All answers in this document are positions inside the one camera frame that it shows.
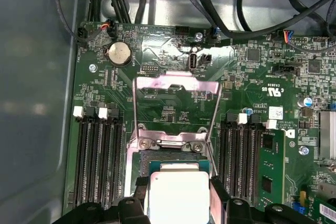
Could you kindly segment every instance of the mounting hole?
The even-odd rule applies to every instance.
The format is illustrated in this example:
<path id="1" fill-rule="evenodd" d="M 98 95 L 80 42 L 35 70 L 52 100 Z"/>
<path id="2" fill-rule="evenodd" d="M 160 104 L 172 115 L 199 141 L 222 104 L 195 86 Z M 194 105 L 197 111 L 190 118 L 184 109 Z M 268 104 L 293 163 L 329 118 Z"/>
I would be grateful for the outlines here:
<path id="1" fill-rule="evenodd" d="M 134 203 L 134 199 L 129 199 L 129 200 L 127 200 L 125 203 L 126 203 L 127 205 L 129 205 L 129 204 L 133 204 L 133 203 Z"/>
<path id="2" fill-rule="evenodd" d="M 208 129 L 206 127 L 200 127 L 197 133 L 208 133 Z"/>

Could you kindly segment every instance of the chip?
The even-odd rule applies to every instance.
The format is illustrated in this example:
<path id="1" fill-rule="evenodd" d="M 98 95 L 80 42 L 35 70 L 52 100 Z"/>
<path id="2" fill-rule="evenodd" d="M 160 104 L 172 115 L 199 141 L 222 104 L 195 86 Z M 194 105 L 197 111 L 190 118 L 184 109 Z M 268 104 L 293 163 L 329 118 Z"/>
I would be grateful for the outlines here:
<path id="1" fill-rule="evenodd" d="M 273 150 L 273 136 L 269 134 L 263 134 L 263 148 Z"/>
<path id="2" fill-rule="evenodd" d="M 104 102 L 98 102 L 98 107 L 105 108 L 105 103 Z"/>
<path id="3" fill-rule="evenodd" d="M 233 83 L 231 81 L 225 81 L 224 82 L 224 88 L 226 89 L 232 89 Z"/>
<path id="4" fill-rule="evenodd" d="M 271 193 L 272 192 L 272 180 L 263 176 L 261 179 L 261 188 L 262 190 Z"/>
<path id="5" fill-rule="evenodd" d="M 311 118 L 313 116 L 313 113 L 314 113 L 314 110 L 312 108 L 305 107 L 301 109 L 301 115 L 304 118 Z"/>
<path id="6" fill-rule="evenodd" d="M 224 92 L 223 93 L 224 100 L 232 100 L 232 93 L 231 92 Z"/>
<path id="7" fill-rule="evenodd" d="M 309 73 L 320 73 L 321 62 L 319 60 L 308 61 L 308 72 Z"/>
<path id="8" fill-rule="evenodd" d="M 299 122 L 299 129 L 305 129 L 304 121 Z"/>
<path id="9" fill-rule="evenodd" d="M 260 60 L 260 50 L 259 49 L 248 49 L 247 50 L 247 60 L 259 61 Z"/>
<path id="10" fill-rule="evenodd" d="M 96 107 L 97 105 L 98 105 L 98 102 L 95 102 L 95 101 L 90 102 L 90 106 L 92 107 Z"/>
<path id="11" fill-rule="evenodd" d="M 94 116 L 96 113 L 96 110 L 94 107 L 86 107 L 86 116 Z"/>

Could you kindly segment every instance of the green circuit board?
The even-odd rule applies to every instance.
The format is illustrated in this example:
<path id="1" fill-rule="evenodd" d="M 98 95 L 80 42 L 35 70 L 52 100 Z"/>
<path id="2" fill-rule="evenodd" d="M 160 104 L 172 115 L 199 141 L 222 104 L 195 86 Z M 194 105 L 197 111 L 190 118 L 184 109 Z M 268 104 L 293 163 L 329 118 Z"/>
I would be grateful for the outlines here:
<path id="1" fill-rule="evenodd" d="M 83 23 L 81 27 L 91 33 L 100 25 Z M 134 130 L 132 81 L 135 77 L 158 77 L 173 70 L 189 71 L 198 80 L 217 81 L 223 87 L 211 133 L 219 173 L 234 169 L 239 177 L 241 171 L 251 166 L 257 171 L 244 178 L 245 184 L 241 178 L 229 181 L 222 174 L 231 194 L 243 195 L 262 210 L 271 203 L 292 206 L 300 201 L 300 192 L 304 190 L 304 214 L 324 221 L 314 199 L 318 183 L 336 184 L 336 173 L 328 167 L 333 161 L 319 156 L 319 113 L 328 110 L 336 99 L 333 52 L 313 55 L 296 51 L 278 35 L 247 41 L 213 41 L 207 30 L 198 28 L 115 24 L 114 29 L 114 40 L 103 31 L 95 40 L 78 47 L 72 107 L 81 106 L 84 114 L 88 111 L 93 117 L 100 108 L 108 108 L 114 121 L 108 123 L 107 130 L 98 121 L 87 121 L 84 129 L 83 119 L 72 118 L 64 213 L 88 200 L 108 207 L 111 200 L 123 197 L 127 142 Z M 201 41 L 195 41 L 196 33 L 203 35 Z M 107 47 L 115 41 L 125 42 L 131 49 L 132 60 L 126 66 L 116 67 L 106 56 Z M 292 42 L 307 48 L 323 48 L 327 40 L 294 36 Z M 197 48 L 197 64 L 190 68 L 193 48 Z M 204 61 L 202 57 L 209 55 L 210 61 Z M 90 65 L 95 65 L 96 71 L 90 71 Z M 206 92 L 190 93 L 179 87 L 167 91 L 144 89 L 137 95 L 138 122 L 169 134 L 208 128 L 217 99 Z M 312 106 L 301 108 L 298 103 L 306 97 L 312 99 Z M 232 126 L 235 123 L 230 118 L 236 120 L 246 109 L 252 109 L 256 121 L 243 129 L 246 134 L 237 141 L 243 146 L 244 140 L 252 136 L 255 145 L 245 152 L 251 156 L 251 163 L 243 164 L 242 154 L 237 152 L 229 157 L 230 150 L 224 150 L 223 143 L 233 128 L 235 134 L 242 134 L 240 126 Z M 266 123 L 275 126 L 267 129 Z M 109 135 L 107 138 L 113 144 L 102 140 L 104 134 Z M 234 135 L 230 141 L 238 138 Z M 81 141 L 86 141 L 85 146 L 80 145 Z M 109 150 L 107 154 L 102 151 L 104 146 Z M 299 153 L 301 146 L 309 149 L 308 155 Z M 230 163 L 236 162 L 233 168 L 228 167 L 226 158 L 231 158 Z M 130 192 L 134 192 L 135 180 L 141 175 L 140 159 L 141 154 L 134 156 Z M 253 186 L 254 190 L 244 193 L 243 186 Z"/>

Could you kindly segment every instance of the integrated circuit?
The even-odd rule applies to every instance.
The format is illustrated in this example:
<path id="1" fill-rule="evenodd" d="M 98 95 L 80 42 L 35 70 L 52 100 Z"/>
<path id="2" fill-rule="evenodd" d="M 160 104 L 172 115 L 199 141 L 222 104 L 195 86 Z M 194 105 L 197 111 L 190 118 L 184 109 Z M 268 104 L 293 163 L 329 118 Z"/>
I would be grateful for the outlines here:
<path id="1" fill-rule="evenodd" d="M 233 83 L 231 81 L 225 81 L 224 82 L 224 88 L 225 89 L 232 89 Z"/>
<path id="2" fill-rule="evenodd" d="M 269 194 L 272 193 L 272 180 L 263 176 L 261 178 L 261 188 Z"/>
<path id="3" fill-rule="evenodd" d="M 269 134 L 263 134 L 262 135 L 262 143 L 263 143 L 263 148 L 273 150 L 273 136 Z"/>
<path id="4" fill-rule="evenodd" d="M 308 61 L 308 72 L 309 73 L 320 73 L 321 62 L 319 60 Z"/>
<path id="5" fill-rule="evenodd" d="M 232 93 L 231 92 L 224 92 L 223 93 L 224 100 L 232 100 Z"/>
<path id="6" fill-rule="evenodd" d="M 247 60 L 249 61 L 259 61 L 260 60 L 260 50 L 249 48 L 247 50 Z"/>

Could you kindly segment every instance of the white label sticker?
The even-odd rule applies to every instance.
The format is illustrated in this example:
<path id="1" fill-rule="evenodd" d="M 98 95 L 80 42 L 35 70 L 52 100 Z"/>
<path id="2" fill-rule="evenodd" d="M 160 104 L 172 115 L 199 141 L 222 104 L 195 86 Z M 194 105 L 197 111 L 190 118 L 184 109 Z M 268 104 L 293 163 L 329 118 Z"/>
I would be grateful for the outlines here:
<path id="1" fill-rule="evenodd" d="M 320 214 L 326 216 L 327 218 L 331 219 L 332 221 L 336 222 L 336 212 L 329 207 L 326 207 L 320 204 Z"/>
<path id="2" fill-rule="evenodd" d="M 269 107 L 268 110 L 268 118 L 275 119 L 275 120 L 282 120 L 283 117 L 283 107 Z"/>

